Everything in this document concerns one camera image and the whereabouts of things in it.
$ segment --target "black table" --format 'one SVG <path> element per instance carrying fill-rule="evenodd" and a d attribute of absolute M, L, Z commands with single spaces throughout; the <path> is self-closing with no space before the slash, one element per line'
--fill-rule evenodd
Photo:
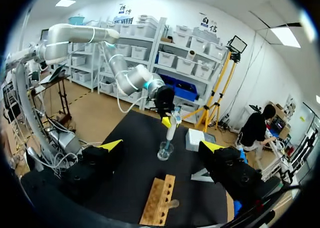
<path fill-rule="evenodd" d="M 221 184 L 192 181 L 191 174 L 203 168 L 198 154 L 187 151 L 186 133 L 180 125 L 169 160 L 160 161 L 157 152 L 167 128 L 161 121 L 130 111 L 103 143 L 122 139 L 125 156 L 111 181 L 105 182 L 85 207 L 108 218 L 138 223 L 155 177 L 175 175 L 172 199 L 180 206 L 170 209 L 166 225 L 199 226 L 227 221 L 226 190 Z"/>

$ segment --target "wooden floor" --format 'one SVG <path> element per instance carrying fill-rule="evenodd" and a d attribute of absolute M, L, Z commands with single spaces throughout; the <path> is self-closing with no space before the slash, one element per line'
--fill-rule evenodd
<path fill-rule="evenodd" d="M 87 142 L 102 142 L 125 116 L 125 114 L 119 110 L 117 99 L 114 97 L 105 94 L 99 95 L 96 90 L 91 93 L 89 89 L 75 83 L 70 83 L 67 80 L 65 81 L 65 89 L 67 92 L 68 102 L 70 103 L 70 112 L 72 115 L 72 121 L 68 125 L 76 129 L 76 135 L 79 139 Z M 47 90 L 43 94 L 43 99 L 48 116 L 56 114 L 62 108 L 57 85 L 54 85 Z M 120 101 L 120 104 L 122 109 L 127 109 L 131 105 L 125 101 Z M 153 111 L 141 111 L 138 109 L 138 107 L 134 107 L 133 110 L 155 118 L 159 118 L 157 113 Z M 8 133 L 12 152 L 20 153 L 22 155 L 22 148 L 19 148 L 17 151 L 16 141 L 12 132 L 12 126 L 8 125 L 6 120 L 2 120 L 2 125 Z M 187 122 L 183 122 L 182 125 L 188 128 L 194 128 L 193 124 Z M 39 148 L 37 147 L 39 144 L 35 140 L 36 138 L 33 139 L 32 136 L 30 137 L 29 130 L 23 125 L 20 125 L 20 127 L 22 128 L 24 137 L 27 140 L 27 145 L 38 150 Z M 229 131 L 220 132 L 219 130 L 215 130 L 213 127 L 208 128 L 207 132 L 214 135 L 217 144 L 222 146 L 234 146 L 234 142 L 237 138 L 234 133 Z M 249 164 L 252 167 L 257 168 L 257 164 L 255 164 L 254 159 L 254 152 L 247 153 L 247 158 Z M 274 154 L 272 152 L 264 151 L 261 161 L 262 165 L 267 166 L 273 158 Z M 28 172 L 28 168 L 25 162 L 22 160 L 16 168 L 16 174 L 21 176 L 26 172 Z M 234 206 L 233 200 L 228 193 L 226 196 L 228 220 L 230 221 L 234 217 Z M 278 217 L 285 211 L 288 203 L 276 211 Z"/>

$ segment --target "tripod stand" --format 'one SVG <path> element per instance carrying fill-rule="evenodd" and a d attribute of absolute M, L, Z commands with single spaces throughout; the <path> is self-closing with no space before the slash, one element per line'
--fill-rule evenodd
<path fill-rule="evenodd" d="M 228 79 L 227 79 L 227 81 L 226 81 L 226 83 L 224 85 L 222 93 L 220 93 L 220 97 L 219 97 L 218 101 L 215 102 L 214 104 L 211 104 L 211 102 L 212 102 L 212 100 L 214 98 L 214 95 L 217 92 L 217 89 L 218 89 L 218 87 L 219 87 L 219 85 L 221 83 L 221 80 L 222 80 L 222 78 L 223 78 L 223 76 L 224 76 L 224 74 L 226 72 L 229 60 L 233 60 L 233 66 L 232 66 L 232 69 L 231 69 L 230 74 L 228 76 Z M 229 50 L 227 58 L 226 58 L 226 61 L 225 61 L 224 66 L 222 68 L 221 74 L 220 74 L 220 76 L 218 78 L 218 81 L 217 81 L 217 83 L 216 83 L 216 85 L 215 85 L 215 87 L 214 87 L 214 89 L 213 89 L 213 91 L 211 93 L 211 96 L 210 96 L 207 104 L 204 105 L 202 108 L 199 108 L 199 109 L 195 110 L 194 112 L 189 113 L 188 115 L 184 116 L 182 119 L 187 119 L 190 116 L 195 115 L 196 113 L 204 110 L 204 112 L 202 113 L 201 118 L 199 119 L 198 123 L 195 125 L 195 128 L 198 129 L 199 125 L 204 122 L 203 131 L 207 132 L 208 123 L 209 123 L 209 121 L 211 121 L 213 119 L 213 117 L 214 117 L 214 115 L 215 115 L 215 113 L 217 111 L 216 123 L 215 123 L 215 129 L 217 129 L 217 127 L 218 127 L 218 119 L 219 119 L 219 114 L 220 114 L 220 102 L 221 102 L 221 100 L 222 100 L 222 98 L 223 98 L 223 96 L 224 96 L 224 94 L 225 94 L 225 92 L 227 90 L 227 87 L 228 87 L 228 85 L 229 85 L 229 83 L 231 81 L 231 78 L 232 78 L 232 76 L 234 74 L 234 71 L 235 71 L 235 68 L 236 68 L 236 64 L 239 61 L 240 61 L 240 53 L 232 53 Z M 214 109 L 213 109 L 211 115 L 209 116 L 210 109 L 213 108 L 213 107 L 214 107 Z"/>

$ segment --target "yellow tripod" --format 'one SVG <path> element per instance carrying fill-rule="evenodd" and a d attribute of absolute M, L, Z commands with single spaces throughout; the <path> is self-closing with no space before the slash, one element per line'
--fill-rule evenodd
<path fill-rule="evenodd" d="M 224 76 L 224 74 L 225 74 L 225 72 L 226 72 L 226 69 L 227 69 L 227 67 L 228 67 L 228 63 L 229 63 L 229 60 L 230 60 L 230 59 L 231 59 L 231 52 L 229 51 L 229 52 L 228 52 L 228 55 L 227 55 L 227 58 L 226 58 L 226 61 L 225 61 L 225 63 L 224 63 L 224 66 L 223 66 L 223 68 L 222 68 L 221 74 L 220 74 L 220 76 L 219 76 L 219 78 L 218 78 L 218 81 L 217 81 L 217 83 L 216 83 L 216 85 L 215 85 L 215 87 L 214 87 L 214 89 L 213 89 L 213 91 L 212 91 L 212 93 L 211 93 L 211 96 L 210 96 L 207 104 L 204 105 L 202 108 L 199 108 L 199 109 L 195 110 L 194 112 L 189 113 L 188 115 L 186 115 L 186 116 L 184 116 L 184 117 L 182 118 L 182 119 L 187 119 L 187 118 L 189 118 L 190 116 L 195 115 L 196 113 L 204 110 L 204 112 L 202 113 L 201 118 L 199 119 L 198 123 L 195 125 L 195 128 L 196 128 L 196 129 L 198 129 L 199 125 L 204 122 L 203 131 L 204 131 L 204 132 L 207 132 L 208 123 L 209 123 L 209 121 L 211 121 L 211 120 L 213 119 L 216 111 L 217 111 L 217 116 L 216 116 L 215 128 L 217 129 L 217 127 L 218 127 L 218 119 L 219 119 L 219 114 L 220 114 L 220 101 L 221 101 L 221 99 L 223 98 L 223 95 L 225 94 L 225 92 L 226 92 L 226 90 L 227 90 L 227 87 L 228 87 L 228 85 L 229 85 L 229 83 L 230 83 L 230 81 L 231 81 L 231 77 L 232 77 L 232 75 L 233 75 L 233 73 L 234 73 L 234 71 L 235 71 L 236 64 L 237 64 L 238 61 L 233 60 L 232 69 L 231 69 L 230 74 L 229 74 L 229 76 L 228 76 L 228 79 L 227 79 L 227 81 L 226 81 L 226 83 L 225 83 L 225 85 L 224 85 L 223 91 L 222 91 L 222 93 L 220 93 L 220 98 L 219 98 L 218 101 L 215 102 L 214 104 L 211 104 L 211 102 L 212 102 L 212 100 L 213 100 L 213 98 L 214 98 L 214 95 L 215 95 L 215 93 L 217 92 L 218 87 L 219 87 L 219 85 L 220 85 L 220 83 L 221 83 L 221 80 L 222 80 L 222 78 L 223 78 L 223 76 Z M 213 112 L 212 112 L 211 115 L 209 116 L 210 109 L 213 108 L 213 107 L 214 107 Z"/>

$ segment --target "black shirt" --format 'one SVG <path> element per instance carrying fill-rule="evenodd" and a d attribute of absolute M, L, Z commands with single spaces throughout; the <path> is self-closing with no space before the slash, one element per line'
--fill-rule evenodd
<path fill-rule="evenodd" d="M 265 117 L 261 113 L 253 113 L 241 129 L 241 144 L 250 147 L 256 140 L 264 141 L 266 129 Z"/>

